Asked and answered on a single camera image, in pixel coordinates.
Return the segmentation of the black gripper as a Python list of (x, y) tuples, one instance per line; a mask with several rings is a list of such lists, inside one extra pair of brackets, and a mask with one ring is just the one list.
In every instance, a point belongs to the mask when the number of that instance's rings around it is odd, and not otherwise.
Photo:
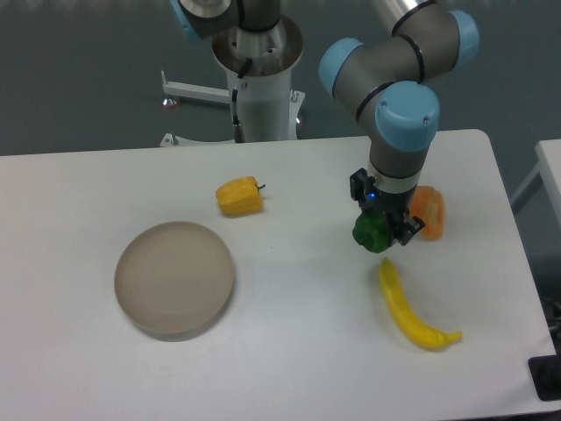
[(393, 246), (402, 246), (424, 227), (424, 221), (409, 213), (409, 206), (419, 181), (419, 173), (396, 178), (384, 175), (375, 168), (360, 168), (350, 176), (350, 196), (362, 211), (383, 212), (391, 232)]

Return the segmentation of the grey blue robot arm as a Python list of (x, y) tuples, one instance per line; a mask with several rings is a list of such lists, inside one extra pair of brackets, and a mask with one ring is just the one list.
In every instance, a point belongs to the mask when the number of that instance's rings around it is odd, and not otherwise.
[[(295, 127), (291, 72), (303, 37), (281, 4), (173, 1), (170, 8), (184, 37), (212, 41), (227, 75), (235, 141), (287, 139)], [(353, 38), (335, 42), (318, 75), (370, 139), (367, 167), (350, 178), (350, 195), (360, 208), (352, 235), (366, 250), (381, 253), (406, 245), (428, 226), (410, 208), (440, 118), (426, 81), (472, 60), (479, 30), (469, 14), (435, 1), (379, 1), (375, 9), (390, 38), (372, 47)]]

